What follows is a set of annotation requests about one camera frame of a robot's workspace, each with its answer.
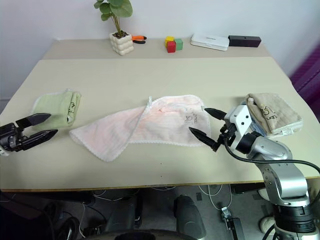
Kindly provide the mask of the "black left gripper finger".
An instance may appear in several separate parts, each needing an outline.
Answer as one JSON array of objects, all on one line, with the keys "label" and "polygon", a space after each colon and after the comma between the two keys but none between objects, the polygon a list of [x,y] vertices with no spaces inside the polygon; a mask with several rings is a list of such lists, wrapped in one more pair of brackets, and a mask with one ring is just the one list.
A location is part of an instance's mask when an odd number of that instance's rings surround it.
[{"label": "black left gripper finger", "polygon": [[49,141],[57,132],[58,129],[50,129],[35,133],[22,141],[21,149],[28,150],[46,141]]},{"label": "black left gripper finger", "polygon": [[50,113],[35,113],[30,116],[17,120],[16,124],[21,130],[24,130],[26,128],[41,124],[50,117],[51,117]]}]

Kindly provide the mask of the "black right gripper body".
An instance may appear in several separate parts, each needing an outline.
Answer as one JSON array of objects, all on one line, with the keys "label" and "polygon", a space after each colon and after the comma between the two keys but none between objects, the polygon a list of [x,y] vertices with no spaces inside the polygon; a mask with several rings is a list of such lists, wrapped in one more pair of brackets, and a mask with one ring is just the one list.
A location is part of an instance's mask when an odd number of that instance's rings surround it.
[{"label": "black right gripper body", "polygon": [[222,145],[224,144],[224,140],[226,140],[226,145],[231,147],[233,141],[236,137],[237,127],[235,123],[230,123],[229,121],[224,119],[224,116],[218,116],[218,120],[224,120],[225,124],[220,129],[220,135],[218,137],[217,143]]}]

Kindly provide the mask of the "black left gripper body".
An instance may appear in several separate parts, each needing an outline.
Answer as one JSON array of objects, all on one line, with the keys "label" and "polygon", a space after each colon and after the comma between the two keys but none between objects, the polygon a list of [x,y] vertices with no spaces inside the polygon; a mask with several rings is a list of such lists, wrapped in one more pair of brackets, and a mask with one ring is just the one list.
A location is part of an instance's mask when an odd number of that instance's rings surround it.
[{"label": "black left gripper body", "polygon": [[0,127],[0,152],[19,152],[22,150],[22,141],[27,137],[23,135],[24,129],[20,129],[13,122]]}]

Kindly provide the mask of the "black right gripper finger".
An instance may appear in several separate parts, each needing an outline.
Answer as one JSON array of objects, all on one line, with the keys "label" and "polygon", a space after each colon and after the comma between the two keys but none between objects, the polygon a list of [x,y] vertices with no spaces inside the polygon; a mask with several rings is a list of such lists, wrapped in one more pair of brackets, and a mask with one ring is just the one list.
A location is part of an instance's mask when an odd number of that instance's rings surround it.
[{"label": "black right gripper finger", "polygon": [[189,127],[189,130],[199,141],[209,146],[214,152],[216,152],[222,144],[221,140],[215,141],[212,138],[208,137],[205,132],[199,129]]},{"label": "black right gripper finger", "polygon": [[215,109],[215,108],[205,108],[204,109],[209,115],[211,115],[212,117],[218,119],[218,120],[224,120],[225,116],[227,115],[226,112],[219,110],[219,109]]}]

